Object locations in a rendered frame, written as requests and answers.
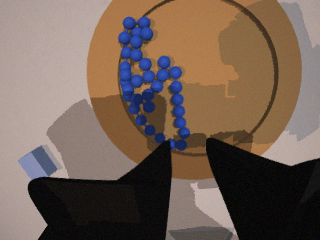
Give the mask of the round tan bead board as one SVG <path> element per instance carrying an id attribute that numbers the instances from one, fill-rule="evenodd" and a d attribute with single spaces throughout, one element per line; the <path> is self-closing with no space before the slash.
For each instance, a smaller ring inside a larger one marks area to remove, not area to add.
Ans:
<path id="1" fill-rule="evenodd" d="M 100 127 L 128 159 L 140 164 L 160 144 L 145 135 L 120 87 L 117 36 L 125 17 L 149 17 L 151 40 L 139 49 L 159 80 L 160 56 L 179 67 L 187 148 L 171 149 L 172 177 L 215 179 L 205 152 L 207 137 L 263 155 L 295 111 L 301 85 L 299 40 L 276 0 L 112 0 L 88 49 L 87 87 Z M 155 81 L 153 80 L 153 81 Z M 152 81 L 152 83 L 153 83 Z M 143 96 L 152 89 L 135 87 Z"/>

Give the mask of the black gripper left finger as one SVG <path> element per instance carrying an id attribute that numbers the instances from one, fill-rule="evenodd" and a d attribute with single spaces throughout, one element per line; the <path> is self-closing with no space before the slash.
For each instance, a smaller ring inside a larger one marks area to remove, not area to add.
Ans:
<path id="1" fill-rule="evenodd" d="M 115 229 L 128 232 L 132 240 L 165 240 L 171 180 L 171 144 L 163 141 L 115 181 L 36 177 L 28 183 L 28 195 L 47 224 Z"/>

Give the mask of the blue cube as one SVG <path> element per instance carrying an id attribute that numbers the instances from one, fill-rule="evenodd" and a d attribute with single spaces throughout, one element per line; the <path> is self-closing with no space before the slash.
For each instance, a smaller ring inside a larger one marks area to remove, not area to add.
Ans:
<path id="1" fill-rule="evenodd" d="M 53 172 L 57 171 L 56 165 L 52 163 L 51 157 L 47 155 L 41 145 L 17 161 L 19 161 L 20 167 L 27 172 L 29 179 L 32 180 L 36 177 L 51 176 Z"/>

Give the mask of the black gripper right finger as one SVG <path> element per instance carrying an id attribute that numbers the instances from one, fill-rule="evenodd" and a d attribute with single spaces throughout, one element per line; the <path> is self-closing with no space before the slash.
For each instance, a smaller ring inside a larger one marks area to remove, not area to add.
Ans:
<path id="1" fill-rule="evenodd" d="M 239 240 L 287 240 L 320 188 L 320 157 L 285 165 L 215 137 L 205 152 Z"/>

